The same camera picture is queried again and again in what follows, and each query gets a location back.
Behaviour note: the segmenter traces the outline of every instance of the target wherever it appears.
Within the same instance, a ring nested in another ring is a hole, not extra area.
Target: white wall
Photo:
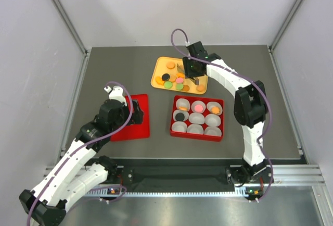
[[[205,44],[270,44],[295,0],[61,1],[92,47],[170,45],[175,28]]]
[[[0,9],[0,221],[25,225],[18,196],[55,160],[82,53],[51,0]]]
[[[333,5],[305,0],[275,54],[311,162],[333,197]]]

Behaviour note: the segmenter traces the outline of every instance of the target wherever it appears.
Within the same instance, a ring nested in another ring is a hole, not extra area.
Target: white bowl
[[[184,99],[184,98],[179,98],[177,101],[176,101],[176,107],[178,110],[181,110],[180,108],[186,108],[187,111],[189,111],[190,109],[190,104],[189,104],[189,101],[187,99]]]
[[[187,128],[187,133],[203,135],[203,127],[198,124],[191,124]]]
[[[220,109],[220,113],[219,114],[216,114],[216,115],[221,115],[222,114],[222,112],[223,112],[223,109],[222,109],[222,106],[218,103],[218,102],[209,102],[208,104],[207,104],[207,110],[210,112],[210,113],[212,113],[212,109],[214,108],[214,107],[217,107],[218,109]]]
[[[204,115],[200,113],[191,113],[188,120],[190,123],[204,124]]]
[[[208,126],[205,129],[204,134],[209,136],[222,136],[222,131],[218,127]]]
[[[171,130],[175,132],[186,132],[187,124],[184,122],[174,122],[171,126]]]
[[[187,111],[184,111],[184,110],[175,110],[175,111],[173,112],[173,115],[172,115],[172,118],[173,118],[174,121],[177,121],[177,120],[176,120],[176,115],[179,114],[179,113],[184,114],[184,117],[185,117],[185,118],[184,118],[183,122],[186,121],[186,120],[188,119],[189,114],[188,114]]]
[[[204,120],[208,126],[212,127],[218,127],[221,124],[221,118],[215,114],[208,114]]]
[[[201,111],[201,112],[197,112],[197,111],[195,110],[195,107],[196,107],[197,105],[202,106],[202,111]],[[193,112],[203,113],[204,110],[206,110],[206,105],[204,104],[203,101],[196,100],[196,101],[194,101],[194,102],[192,103],[192,105],[191,105],[191,110],[192,110]]]

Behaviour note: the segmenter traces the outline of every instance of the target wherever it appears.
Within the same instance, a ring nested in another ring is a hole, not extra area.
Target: metal frame
[[[286,19],[284,20],[281,28],[279,29],[278,33],[276,34],[271,46],[268,47],[269,54],[271,56],[271,60],[274,66],[275,73],[277,75],[277,79],[283,94],[283,99],[285,101],[287,111],[289,114],[289,118],[291,121],[291,125],[293,128],[293,131],[295,133],[298,147],[300,150],[300,154],[303,154],[303,150],[305,151],[305,155],[307,157],[308,162],[311,163],[311,159],[309,159],[309,154],[307,154],[306,149],[302,148],[302,136],[299,132],[299,127],[297,125],[297,121],[295,119],[294,113],[292,111],[292,108],[290,106],[288,93],[286,92],[285,84],[283,82],[283,79],[281,78],[280,69],[276,63],[276,58],[274,56],[274,49],[276,48],[277,44],[283,37],[284,33],[286,32],[288,26],[290,25],[291,21],[293,20],[294,16],[297,13],[297,10],[301,6],[304,0],[296,0],[287,15]],[[83,78],[85,75],[85,71],[87,68],[87,63],[89,60],[89,52],[87,51],[86,47],[84,46],[82,40],[80,39],[77,31],[75,30],[70,18],[68,17],[65,9],[63,8],[60,0],[52,0],[54,3],[56,9],[58,10],[61,18],[63,19],[66,27],[68,28],[69,32],[72,34],[76,44],[78,45],[79,49],[83,53],[83,61],[80,68],[80,72],[78,75],[78,79],[76,81],[75,89],[73,92],[71,104],[70,104],[70,112],[66,118],[66,124],[64,133],[62,136],[61,141],[61,147],[60,151],[57,155],[56,162],[61,156],[61,151],[64,150],[65,144],[68,140],[69,130],[71,127],[73,115],[75,112],[76,102],[78,100],[78,96],[80,93],[80,89],[82,86]],[[52,167],[48,167],[46,169],[46,174],[49,172],[49,169]],[[274,172],[275,172],[275,183],[273,186],[312,186],[313,192],[316,197],[316,201],[318,204],[318,209],[322,215],[322,219],[324,222],[324,225],[333,225],[333,205],[330,199],[330,196],[327,191],[327,187],[325,185],[325,181],[322,177],[320,168],[318,165],[274,165]],[[155,193],[155,192],[148,192],[148,193],[134,193],[134,192],[128,192],[125,196],[135,196],[135,197],[143,197],[143,196],[225,196],[225,197],[234,197],[234,196],[244,196],[244,189],[246,187],[242,188],[235,188],[234,192],[200,192],[200,193],[183,193],[183,192],[177,192],[177,193]],[[88,193],[87,196],[100,196],[101,194],[97,193]]]

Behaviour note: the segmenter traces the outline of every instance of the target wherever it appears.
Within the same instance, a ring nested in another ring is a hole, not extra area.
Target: yellow tray
[[[174,62],[175,63],[175,67],[173,69],[169,69],[167,67],[167,63],[168,62]],[[159,88],[159,89],[165,89],[165,90],[171,90],[171,91],[177,91],[177,92],[185,92],[182,90],[176,90],[176,83],[173,83],[172,87],[170,89],[167,89],[164,87],[164,85],[160,85],[156,82],[155,77],[162,77],[163,74],[168,73],[168,74],[174,74],[176,75],[178,73],[177,70],[177,64],[179,64],[180,66],[183,66],[183,61],[179,58],[167,58],[167,57],[160,57],[157,59],[156,61],[156,65],[155,65],[155,69],[154,72],[152,74],[151,77],[151,81],[150,84],[152,87],[155,88]],[[198,77],[199,79],[199,84],[203,84],[204,86],[204,91],[202,92],[198,92],[197,91],[197,86],[193,83],[193,81],[191,81],[190,79],[185,79],[184,80],[184,85],[188,85],[189,86],[189,91],[187,91],[187,93],[193,93],[193,94],[204,94],[207,90],[207,82],[208,82],[208,77],[207,76],[202,76],[202,77]]]

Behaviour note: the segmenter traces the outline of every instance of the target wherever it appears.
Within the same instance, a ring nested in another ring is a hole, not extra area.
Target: pink disc
[[[184,79],[183,78],[177,78],[176,83],[177,84],[182,84],[182,83],[184,83]]]
[[[194,107],[195,112],[201,113],[203,111],[203,107],[201,105],[196,105]]]

